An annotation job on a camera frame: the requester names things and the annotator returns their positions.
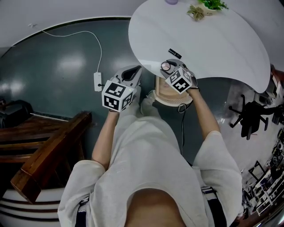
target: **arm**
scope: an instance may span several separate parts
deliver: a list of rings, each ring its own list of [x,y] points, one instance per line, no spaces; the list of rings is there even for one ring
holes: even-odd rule
[[[110,163],[112,141],[114,138],[114,129],[118,117],[118,112],[108,113],[108,116],[99,134],[92,153],[92,160],[99,162],[105,168],[105,170],[108,169]]]
[[[187,92],[193,99],[199,124],[201,126],[203,139],[205,140],[207,135],[212,131],[220,132],[220,128],[215,117],[213,116],[198,89],[188,89]]]
[[[58,207],[61,226],[74,226],[80,201],[94,191],[95,183],[107,170],[118,117],[119,113],[109,112],[95,144],[92,160],[82,160],[74,166]]]
[[[193,165],[199,167],[204,183],[217,191],[229,226],[241,207],[242,179],[240,171],[235,160],[229,154],[219,125],[201,94],[197,89],[188,90],[188,93],[194,101],[204,139]]]

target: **shelf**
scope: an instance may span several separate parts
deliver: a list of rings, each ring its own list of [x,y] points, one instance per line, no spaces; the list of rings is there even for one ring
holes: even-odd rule
[[[269,203],[269,205],[268,205],[266,208],[264,208],[264,209],[260,212],[260,214],[261,214],[263,211],[265,211],[270,205],[271,205],[271,204]]]
[[[265,195],[264,191],[261,190],[261,192],[259,194],[256,194],[256,197],[261,198],[263,197],[263,195]]]
[[[275,183],[277,180],[275,180],[272,185],[269,187],[269,189],[266,191],[267,194],[271,195],[274,191],[275,191],[275,187],[279,186],[281,184],[281,181],[277,181],[277,183]]]
[[[271,172],[270,172],[270,169],[267,170],[267,172],[265,172],[265,173],[263,174],[262,178],[261,178],[260,180],[258,180],[258,182],[257,182],[256,185],[253,187],[253,189],[254,189],[254,188],[259,188],[259,187],[261,186],[261,184],[260,184],[261,181],[262,181],[264,178],[268,177],[270,173],[271,173]]]
[[[258,209],[259,207],[261,207],[266,201],[267,201],[267,197],[266,197],[266,199],[265,199],[259,206],[257,206],[256,208]]]
[[[281,175],[281,179],[277,182],[277,184],[278,184],[279,182],[281,182],[281,183],[277,186],[276,189],[273,189],[272,192],[269,193],[269,196],[272,195],[272,194],[281,186],[281,184],[284,183],[284,177],[283,177],[283,176],[284,176],[284,171],[283,171],[283,173],[282,173],[282,175]]]
[[[282,194],[282,192],[284,192],[284,189],[279,193],[279,195],[278,196],[276,196],[273,200],[271,200],[272,202],[273,201],[275,201],[281,194]]]

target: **purple object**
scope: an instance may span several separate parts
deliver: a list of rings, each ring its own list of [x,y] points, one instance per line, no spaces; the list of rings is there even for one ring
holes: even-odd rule
[[[175,5],[176,3],[178,3],[178,0],[165,0],[165,2],[170,5]]]

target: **cable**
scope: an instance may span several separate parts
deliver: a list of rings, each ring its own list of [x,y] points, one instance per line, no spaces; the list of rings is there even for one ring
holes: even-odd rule
[[[182,136],[181,136],[181,155],[183,155],[183,146],[185,145],[184,119],[185,119],[186,111],[190,107],[191,103],[188,104],[188,105],[185,104],[185,103],[182,103],[177,107],[177,112],[180,113],[180,114],[183,113],[182,120],[181,120],[181,133],[182,133]]]
[[[73,33],[73,34],[70,34],[70,35],[52,35],[52,34],[46,32],[46,31],[44,31],[44,30],[41,30],[41,29],[37,28],[36,25],[33,25],[32,28],[36,28],[37,30],[42,31],[42,32],[44,32],[45,34],[48,34],[48,35],[51,35],[51,36],[54,36],[54,37],[68,37],[68,36],[76,35],[76,34],[83,33],[83,32],[91,33],[91,34],[97,39],[97,41],[98,41],[98,43],[99,43],[99,48],[101,49],[101,57],[99,58],[98,69],[97,69],[96,72],[99,71],[99,65],[100,65],[101,60],[102,60],[103,51],[102,51],[102,46],[101,46],[101,43],[99,42],[98,37],[97,37],[93,32],[90,32],[90,31],[79,31],[79,32],[76,32],[76,33]]]

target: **black chair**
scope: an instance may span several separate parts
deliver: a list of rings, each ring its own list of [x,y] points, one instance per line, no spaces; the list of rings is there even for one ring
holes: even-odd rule
[[[267,130],[268,126],[268,117],[264,119],[261,115],[270,115],[274,113],[273,108],[265,109],[264,106],[260,105],[256,101],[245,103],[245,96],[242,94],[243,98],[243,107],[242,111],[237,111],[229,106],[229,110],[238,113],[240,116],[234,124],[230,124],[231,128],[235,127],[237,123],[241,122],[241,137],[247,137],[247,140],[250,139],[250,135],[255,133],[259,129],[260,120],[264,122],[265,128]]]

